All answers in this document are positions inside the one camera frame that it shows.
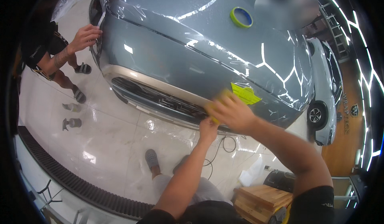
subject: power cord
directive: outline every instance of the power cord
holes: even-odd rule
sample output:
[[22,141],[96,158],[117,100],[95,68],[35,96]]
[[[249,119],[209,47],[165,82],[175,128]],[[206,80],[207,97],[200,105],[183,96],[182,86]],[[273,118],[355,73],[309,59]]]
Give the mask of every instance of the power cord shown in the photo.
[[[225,140],[226,138],[230,138],[230,139],[232,139],[233,142],[235,143],[235,147],[233,148],[233,150],[228,151],[228,150],[225,148],[225,146],[224,146],[224,140]],[[232,153],[232,152],[234,152],[234,151],[236,150],[236,147],[237,147],[236,140],[235,140],[232,136],[224,136],[224,137],[220,140],[220,143],[219,143],[218,146],[217,146],[216,154],[215,154],[214,158],[212,159],[212,161],[210,161],[210,160],[208,160],[208,159],[205,159],[205,160],[208,161],[208,164],[203,165],[203,166],[211,165],[211,174],[209,175],[208,180],[211,178],[212,173],[213,173],[213,171],[214,171],[214,166],[213,166],[212,162],[215,160],[215,158],[216,158],[216,156],[217,156],[218,149],[220,148],[221,143],[223,143],[224,151],[226,151],[226,152],[228,152],[228,153]]]

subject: yellow sticker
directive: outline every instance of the yellow sticker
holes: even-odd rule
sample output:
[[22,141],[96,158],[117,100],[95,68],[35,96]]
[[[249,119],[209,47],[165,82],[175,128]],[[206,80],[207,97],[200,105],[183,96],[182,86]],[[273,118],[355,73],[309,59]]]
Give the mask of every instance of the yellow sticker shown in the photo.
[[234,83],[231,83],[232,92],[240,98],[247,105],[252,105],[261,100],[260,97],[255,96],[252,88],[250,87],[239,87]]

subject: black shirt sleeve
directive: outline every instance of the black shirt sleeve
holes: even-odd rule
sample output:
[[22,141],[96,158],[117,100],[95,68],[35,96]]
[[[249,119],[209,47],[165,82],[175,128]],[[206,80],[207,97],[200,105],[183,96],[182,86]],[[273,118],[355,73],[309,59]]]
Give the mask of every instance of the black shirt sleeve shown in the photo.
[[138,224],[176,224],[176,220],[166,211],[153,209]]
[[332,224],[334,192],[331,186],[319,186],[293,199],[288,224]]

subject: sandal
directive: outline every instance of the sandal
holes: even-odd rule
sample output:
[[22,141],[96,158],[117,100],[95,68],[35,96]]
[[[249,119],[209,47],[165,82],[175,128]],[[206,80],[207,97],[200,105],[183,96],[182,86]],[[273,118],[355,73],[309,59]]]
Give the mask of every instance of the sandal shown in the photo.
[[73,98],[78,103],[83,104],[87,100],[87,98],[85,97],[84,93],[81,92],[80,89],[76,85],[74,85],[74,88],[72,89],[72,92],[73,92]]
[[150,170],[151,170],[151,167],[159,165],[156,152],[153,149],[149,149],[145,152],[145,160],[147,161],[147,164]]
[[78,66],[74,70],[75,73],[84,73],[84,74],[89,74],[91,73],[91,71],[92,71],[91,66],[84,63],[82,63],[81,66]]

